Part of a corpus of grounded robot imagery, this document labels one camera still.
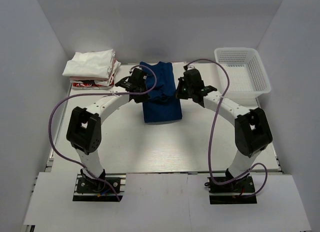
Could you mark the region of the blue polo t-shirt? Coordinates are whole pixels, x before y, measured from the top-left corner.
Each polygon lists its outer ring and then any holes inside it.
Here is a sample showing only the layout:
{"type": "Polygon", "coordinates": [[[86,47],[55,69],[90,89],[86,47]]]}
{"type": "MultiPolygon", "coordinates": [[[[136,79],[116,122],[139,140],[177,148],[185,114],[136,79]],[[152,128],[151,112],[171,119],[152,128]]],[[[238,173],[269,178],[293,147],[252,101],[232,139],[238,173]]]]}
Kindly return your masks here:
{"type": "Polygon", "coordinates": [[[150,68],[156,75],[148,75],[146,79],[147,88],[157,83],[149,93],[149,99],[142,104],[143,118],[145,123],[164,123],[181,120],[182,109],[180,100],[175,97],[176,85],[173,73],[173,65],[170,62],[158,62],[150,65],[140,62],[140,65],[150,68]]]}

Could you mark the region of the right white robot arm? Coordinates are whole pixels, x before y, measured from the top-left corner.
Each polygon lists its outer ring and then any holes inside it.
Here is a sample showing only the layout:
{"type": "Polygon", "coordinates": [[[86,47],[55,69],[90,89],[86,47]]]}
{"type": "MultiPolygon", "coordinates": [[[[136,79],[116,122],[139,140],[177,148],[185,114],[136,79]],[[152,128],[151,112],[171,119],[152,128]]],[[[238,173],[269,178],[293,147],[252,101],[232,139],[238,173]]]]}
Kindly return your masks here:
{"type": "Polygon", "coordinates": [[[244,185],[243,178],[253,168],[253,163],[261,151],[273,141],[273,136],[265,112],[257,107],[249,109],[225,97],[215,87],[205,86],[200,72],[184,67],[183,76],[178,79],[176,98],[188,100],[215,112],[234,127],[234,141],[237,152],[232,164],[225,172],[226,187],[236,192],[244,185]]]}

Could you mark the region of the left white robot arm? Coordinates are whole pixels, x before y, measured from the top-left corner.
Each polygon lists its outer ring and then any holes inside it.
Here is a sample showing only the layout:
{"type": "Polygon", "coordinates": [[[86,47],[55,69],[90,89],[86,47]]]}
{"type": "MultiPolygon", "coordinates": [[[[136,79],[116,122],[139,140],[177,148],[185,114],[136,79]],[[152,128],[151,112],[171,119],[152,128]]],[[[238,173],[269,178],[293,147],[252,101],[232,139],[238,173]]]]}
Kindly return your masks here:
{"type": "Polygon", "coordinates": [[[98,154],[102,142],[102,124],[108,116],[130,101],[141,103],[149,99],[146,86],[148,75],[141,67],[134,68],[130,76],[115,84],[118,88],[115,92],[104,95],[87,107],[77,106],[71,113],[66,139],[84,166],[81,173],[89,178],[88,185],[96,192],[103,190],[106,185],[106,173],[98,154]]]}

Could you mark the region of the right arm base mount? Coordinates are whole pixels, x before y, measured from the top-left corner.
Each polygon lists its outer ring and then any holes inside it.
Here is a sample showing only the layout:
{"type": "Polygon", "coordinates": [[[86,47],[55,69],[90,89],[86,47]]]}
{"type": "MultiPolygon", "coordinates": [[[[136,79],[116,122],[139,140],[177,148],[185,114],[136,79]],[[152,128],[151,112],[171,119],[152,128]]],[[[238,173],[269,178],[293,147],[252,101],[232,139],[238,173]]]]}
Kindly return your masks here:
{"type": "Polygon", "coordinates": [[[257,204],[254,182],[251,176],[226,184],[216,185],[210,177],[204,187],[208,189],[211,205],[249,205],[257,204]]]}

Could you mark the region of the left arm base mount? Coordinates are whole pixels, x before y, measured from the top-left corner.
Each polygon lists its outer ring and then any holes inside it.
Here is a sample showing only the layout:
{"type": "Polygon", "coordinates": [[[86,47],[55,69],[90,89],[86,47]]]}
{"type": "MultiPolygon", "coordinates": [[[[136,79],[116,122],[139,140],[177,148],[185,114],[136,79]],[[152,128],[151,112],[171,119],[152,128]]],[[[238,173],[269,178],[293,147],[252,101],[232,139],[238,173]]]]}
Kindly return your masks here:
{"type": "Polygon", "coordinates": [[[119,202],[123,198],[126,175],[105,174],[105,182],[85,178],[78,174],[73,192],[73,202],[119,202]]]}

